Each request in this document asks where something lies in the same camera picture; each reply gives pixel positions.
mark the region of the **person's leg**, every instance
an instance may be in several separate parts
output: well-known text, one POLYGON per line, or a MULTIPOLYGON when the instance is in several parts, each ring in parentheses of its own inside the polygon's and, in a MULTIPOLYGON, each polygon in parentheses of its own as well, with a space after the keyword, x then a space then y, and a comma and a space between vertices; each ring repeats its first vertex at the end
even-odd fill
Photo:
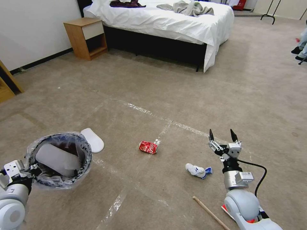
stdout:
POLYGON ((304 59, 305 57, 307 57, 307 44, 305 44, 303 50, 297 56, 301 59, 304 59))
POLYGON ((300 48, 300 50, 303 50, 307 44, 307 28, 302 32, 301 35, 302 38, 301 41, 298 43, 298 47, 300 48))

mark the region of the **red can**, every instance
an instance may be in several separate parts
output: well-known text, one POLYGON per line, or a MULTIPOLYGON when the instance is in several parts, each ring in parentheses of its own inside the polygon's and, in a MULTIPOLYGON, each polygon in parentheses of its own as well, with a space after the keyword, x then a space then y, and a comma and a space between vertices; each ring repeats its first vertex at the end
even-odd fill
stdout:
POLYGON ((150 153, 150 154, 156 154, 157 153, 158 146, 151 142, 142 141, 140 143, 139 150, 150 153))

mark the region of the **metal stand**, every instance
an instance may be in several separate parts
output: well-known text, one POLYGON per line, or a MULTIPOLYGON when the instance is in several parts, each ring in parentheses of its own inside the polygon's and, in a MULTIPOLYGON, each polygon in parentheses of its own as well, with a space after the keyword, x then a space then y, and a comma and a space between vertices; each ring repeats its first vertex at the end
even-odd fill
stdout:
POLYGON ((307 8, 306 8, 306 10, 304 11, 304 13, 302 14, 300 20, 303 18, 303 16, 304 16, 304 14, 306 13, 306 11, 307 11, 307 8))
POLYGON ((270 8, 271 8, 273 2, 274 2, 274 0, 272 0, 270 6, 269 6, 269 8, 268 8, 267 13, 264 14, 264 15, 262 15, 262 17, 261 17, 261 19, 260 19, 260 20, 262 20, 263 17, 271 17, 271 18, 273 18, 273 23, 272 23, 272 25, 273 25, 274 22, 275 22, 275 17, 274 17, 274 15, 275 15, 275 13, 276 13, 277 8, 279 7, 279 4, 280 4, 281 0, 279 0, 278 4, 277 4, 277 6, 276 6, 276 9, 275 9, 273 15, 271 16, 271 15, 268 15, 268 13, 269 13, 269 10, 270 10, 270 8))
POLYGON ((260 20, 262 20, 263 17, 270 17, 270 18, 273 18, 273 23, 272 23, 272 25, 273 25, 274 22, 275 22, 275 17, 274 17, 274 15, 275 15, 275 13, 276 13, 276 11, 277 11, 277 8, 279 7, 279 4, 280 4, 281 0, 279 0, 278 4, 277 4, 277 6, 276 6, 276 9, 275 9, 275 11, 274 11, 274 13, 273 13, 273 15, 269 15, 268 13, 269 13, 269 10, 270 10, 270 8, 271 8, 273 2, 274 2, 274 0, 271 1, 271 4, 270 4, 270 6, 269 6, 269 8, 268 8, 268 11, 266 12, 266 14, 251 14, 251 15, 242 14, 242 15, 235 15, 235 17, 242 17, 242 18, 258 18, 258 17, 260 18, 260 17, 261 17, 260 20))
POLYGON ((307 59, 307 57, 305 57, 305 58, 299 63, 299 65, 302 64, 306 59, 307 59))

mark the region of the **wooden stick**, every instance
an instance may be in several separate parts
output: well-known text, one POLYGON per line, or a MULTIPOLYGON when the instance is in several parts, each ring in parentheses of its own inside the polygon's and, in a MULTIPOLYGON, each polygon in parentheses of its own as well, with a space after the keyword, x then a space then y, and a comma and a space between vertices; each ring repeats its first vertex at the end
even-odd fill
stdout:
POLYGON ((227 227, 216 215, 214 215, 213 212, 210 211, 209 208, 207 208, 203 202, 200 201, 200 199, 198 199, 198 197, 193 196, 193 199, 204 209, 206 210, 225 230, 230 230, 229 227, 227 227))

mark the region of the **drawer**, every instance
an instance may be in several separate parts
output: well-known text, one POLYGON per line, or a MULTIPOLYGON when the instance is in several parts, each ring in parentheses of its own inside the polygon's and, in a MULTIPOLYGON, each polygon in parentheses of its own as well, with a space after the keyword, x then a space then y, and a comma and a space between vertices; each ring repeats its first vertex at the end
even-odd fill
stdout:
POLYGON ((102 22, 95 22, 82 27, 85 40, 103 34, 102 22))

